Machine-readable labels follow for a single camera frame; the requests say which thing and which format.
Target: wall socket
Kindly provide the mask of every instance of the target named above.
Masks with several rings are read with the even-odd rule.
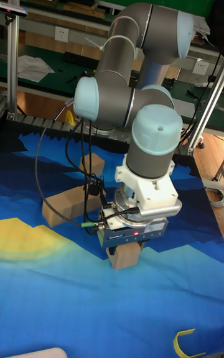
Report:
[[[197,60],[193,69],[193,73],[205,75],[209,67],[209,62]]]
[[[55,27],[55,40],[68,43],[68,33],[69,29],[67,28]]]

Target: robotic arm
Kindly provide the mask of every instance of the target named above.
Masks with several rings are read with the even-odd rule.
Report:
[[[131,128],[128,154],[115,174],[120,186],[102,215],[133,210],[106,222],[100,232],[103,247],[163,235],[166,217],[175,216],[182,207],[170,180],[182,119],[160,84],[168,66],[187,56],[193,27],[193,17],[186,13],[133,4],[113,21],[95,77],[78,82],[77,115]],[[145,59],[132,89],[128,85],[136,47],[143,49]]]

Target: light blue joint cap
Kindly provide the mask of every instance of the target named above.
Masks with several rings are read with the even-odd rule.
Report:
[[[179,58],[185,58],[193,36],[194,19],[191,14],[179,11],[177,15],[177,49]]]
[[[95,78],[83,77],[75,90],[74,112],[95,121],[99,112],[99,89]]]
[[[181,129],[182,118],[175,109],[152,104],[138,112],[132,126],[132,137],[143,152],[161,156],[177,147]]]
[[[151,89],[156,89],[156,90],[159,90],[159,91],[163,92],[166,96],[169,97],[169,99],[170,99],[170,101],[171,101],[171,103],[173,104],[173,107],[174,107],[172,96],[171,96],[170,92],[165,87],[160,86],[160,85],[148,85],[148,86],[142,87],[141,90],[151,90]]]

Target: white mounting bracket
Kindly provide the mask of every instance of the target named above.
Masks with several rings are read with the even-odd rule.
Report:
[[[115,180],[124,183],[135,192],[143,216],[147,216],[147,213],[151,214],[154,210],[160,211],[161,208],[168,212],[172,209],[172,213],[176,210],[175,214],[177,214],[182,205],[170,179],[173,169],[174,162],[171,160],[168,171],[163,177],[154,180],[139,177],[128,168],[125,155],[122,166],[116,168]]]

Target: yellow plastic object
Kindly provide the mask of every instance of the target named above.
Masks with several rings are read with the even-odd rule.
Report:
[[[75,120],[73,118],[73,114],[69,110],[66,112],[65,122],[69,123],[71,126],[75,126]]]
[[[175,338],[174,338],[174,349],[177,353],[177,355],[180,357],[180,358],[196,358],[196,357],[200,357],[200,356],[203,356],[204,354],[206,354],[206,352],[202,352],[201,354],[197,354],[195,356],[188,356],[186,355],[182,350],[180,350],[180,347],[179,347],[179,344],[178,344],[178,336],[185,336],[186,334],[191,334],[195,331],[195,329],[189,329],[188,331],[182,331],[182,332],[178,332],[176,335],[175,335]]]

